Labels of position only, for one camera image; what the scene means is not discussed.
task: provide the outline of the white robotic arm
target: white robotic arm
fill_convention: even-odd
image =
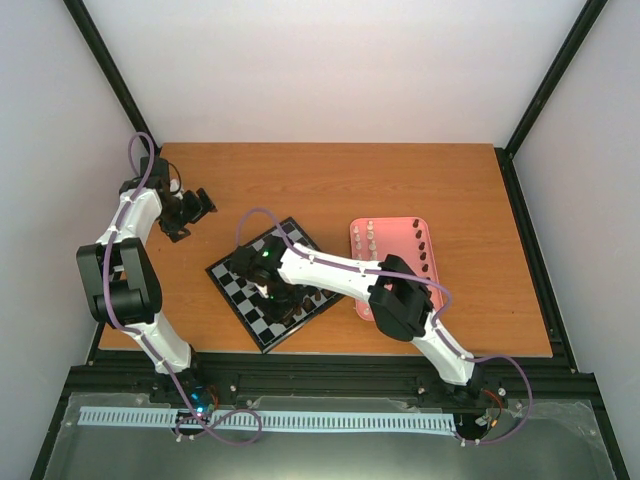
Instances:
[[[392,278],[394,273],[413,276],[399,257],[390,255],[383,262],[352,260],[298,243],[288,248],[280,238],[272,237],[259,252],[238,247],[231,268],[256,284],[265,298],[263,311],[270,307],[269,302],[277,307],[273,321],[293,312],[300,301],[296,291],[283,283],[331,290],[369,304],[378,329],[413,343],[446,383],[467,386],[473,376],[474,364],[467,360],[473,355],[434,319],[429,291],[415,281]]]
[[[294,285],[311,285],[353,297],[364,303],[370,303],[372,290],[374,290],[372,287],[375,287],[378,282],[379,275],[364,272],[380,271],[383,273],[381,262],[337,257],[317,252],[301,244],[295,244],[294,247],[308,258],[287,248],[281,258],[282,266],[278,268],[278,273],[285,282]],[[319,263],[317,260],[327,260],[332,264],[355,267],[362,273],[338,269],[325,263]],[[416,291],[426,297],[426,292]],[[473,363],[460,358],[460,355],[453,352],[450,346],[442,340],[441,335],[465,358],[473,358],[473,355],[458,344],[440,320],[433,320],[434,315],[435,311],[432,308],[424,321],[424,334],[414,336],[411,343],[436,367],[443,381],[452,385],[467,385],[473,374]]]
[[[156,158],[152,175],[135,199],[132,199],[133,192],[140,180],[125,182],[120,205],[109,228],[95,244],[80,247],[76,254],[91,313],[97,321],[111,324],[106,312],[102,267],[107,243],[116,232],[109,259],[111,304],[118,321],[125,327],[123,333],[138,343],[154,362],[156,371],[162,374],[169,373],[164,362],[174,373],[188,369],[192,349],[162,312],[160,283],[144,244],[156,221],[176,242],[189,235],[187,223],[195,223],[215,210],[204,190],[198,190],[197,195],[184,192],[175,180],[169,182],[168,172],[166,160]],[[158,361],[149,347],[163,357],[162,361]]]

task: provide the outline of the pink tray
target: pink tray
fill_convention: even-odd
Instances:
[[[357,218],[351,222],[349,237],[352,258],[381,262],[391,253],[407,262],[416,275],[439,283],[429,227],[421,218]],[[442,307],[442,292],[434,287],[428,288],[432,293],[431,301],[438,310]],[[356,301],[356,311],[364,320],[373,321],[367,304]]]

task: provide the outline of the chessboard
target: chessboard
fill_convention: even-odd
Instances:
[[[314,250],[319,250],[318,246],[311,240],[311,237],[292,217],[287,218],[280,225],[292,243],[297,242]],[[269,236],[280,237],[280,233],[273,227],[271,230],[251,240],[248,245],[259,251],[264,246],[265,239]],[[282,343],[312,318],[327,310],[343,297],[328,290],[307,287],[300,310],[294,314],[287,325],[269,322],[256,305],[260,294],[255,285],[232,273],[229,270],[230,262],[231,253],[207,267],[206,271],[262,353],[267,353],[276,345]]]

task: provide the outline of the white wall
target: white wall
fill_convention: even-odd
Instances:
[[[87,0],[160,142],[504,145],[584,0]]]
[[[95,329],[75,251],[104,231],[132,129],[61,1],[0,5],[0,478],[28,478]]]
[[[640,478],[640,4],[609,2],[515,165],[580,369]]]

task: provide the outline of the orange wooden surface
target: orange wooden surface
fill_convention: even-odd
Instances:
[[[264,206],[293,216],[320,248],[349,255],[357,217],[417,216],[429,224],[440,281],[454,295],[443,322],[476,354],[550,356],[522,246],[491,145],[165,144],[186,188],[205,187],[219,212],[172,244],[154,226],[146,248],[163,289],[163,310],[198,351],[258,349],[205,267],[234,249],[238,220]],[[246,224],[243,241],[271,225]],[[105,329],[100,348],[137,348]],[[379,333],[345,298],[273,352],[417,354]]]

